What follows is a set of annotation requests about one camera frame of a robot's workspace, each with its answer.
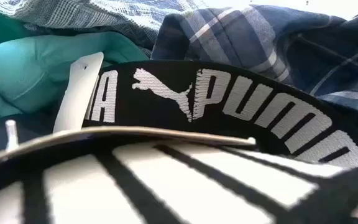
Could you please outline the dark clothes in bin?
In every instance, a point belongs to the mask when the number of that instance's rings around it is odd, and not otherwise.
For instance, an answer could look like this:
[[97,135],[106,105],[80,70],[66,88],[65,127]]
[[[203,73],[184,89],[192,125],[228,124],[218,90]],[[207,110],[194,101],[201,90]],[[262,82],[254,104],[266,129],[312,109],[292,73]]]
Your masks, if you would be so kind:
[[117,32],[31,36],[0,14],[0,118],[52,104],[65,91],[70,64],[97,52],[117,63],[147,59]]

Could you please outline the black Puma waistband underwear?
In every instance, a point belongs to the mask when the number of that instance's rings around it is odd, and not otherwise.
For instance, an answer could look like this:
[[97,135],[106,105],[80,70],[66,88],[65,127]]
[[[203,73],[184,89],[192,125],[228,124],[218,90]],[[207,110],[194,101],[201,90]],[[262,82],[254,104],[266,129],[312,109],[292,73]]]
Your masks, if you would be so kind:
[[358,167],[358,130],[326,103],[256,73],[148,60],[103,68],[85,126],[144,126],[254,138],[260,150]]

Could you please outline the white paper tag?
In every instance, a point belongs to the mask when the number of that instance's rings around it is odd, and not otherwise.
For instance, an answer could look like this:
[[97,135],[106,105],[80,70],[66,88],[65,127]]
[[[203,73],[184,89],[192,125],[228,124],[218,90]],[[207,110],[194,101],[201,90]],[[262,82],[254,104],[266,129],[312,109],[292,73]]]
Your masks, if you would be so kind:
[[98,79],[104,54],[80,57],[70,65],[68,86],[63,96],[53,133],[80,130]]

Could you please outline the white plastic tag fastener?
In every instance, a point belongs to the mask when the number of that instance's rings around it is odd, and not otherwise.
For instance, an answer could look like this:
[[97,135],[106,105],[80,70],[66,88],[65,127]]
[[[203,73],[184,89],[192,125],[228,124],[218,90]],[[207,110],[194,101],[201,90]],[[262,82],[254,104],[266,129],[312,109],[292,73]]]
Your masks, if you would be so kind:
[[17,126],[14,120],[7,120],[5,122],[7,132],[6,151],[13,151],[19,147],[19,138],[17,134]]

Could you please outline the light grey plaid shirt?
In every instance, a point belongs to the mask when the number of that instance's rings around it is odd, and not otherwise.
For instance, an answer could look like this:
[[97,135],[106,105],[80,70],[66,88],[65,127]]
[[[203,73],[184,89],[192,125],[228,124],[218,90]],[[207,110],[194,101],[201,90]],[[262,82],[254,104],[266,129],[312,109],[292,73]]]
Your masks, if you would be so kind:
[[0,0],[0,14],[31,36],[117,32],[147,55],[165,16],[207,6],[208,0]]

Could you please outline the black white striped garment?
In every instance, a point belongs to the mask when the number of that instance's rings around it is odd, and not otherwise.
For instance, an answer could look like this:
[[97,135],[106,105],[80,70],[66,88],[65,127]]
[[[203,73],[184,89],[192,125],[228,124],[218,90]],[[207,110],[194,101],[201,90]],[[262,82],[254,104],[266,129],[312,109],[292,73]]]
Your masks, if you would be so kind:
[[0,224],[358,224],[358,168],[210,134],[64,131],[0,151]]

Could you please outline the dark blue plaid shirt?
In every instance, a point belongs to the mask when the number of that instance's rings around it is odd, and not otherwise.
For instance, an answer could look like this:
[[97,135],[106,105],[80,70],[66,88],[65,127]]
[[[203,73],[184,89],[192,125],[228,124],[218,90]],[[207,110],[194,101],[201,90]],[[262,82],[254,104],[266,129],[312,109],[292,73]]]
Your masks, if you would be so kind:
[[151,57],[246,68],[327,101],[358,128],[358,15],[268,5],[169,14]]

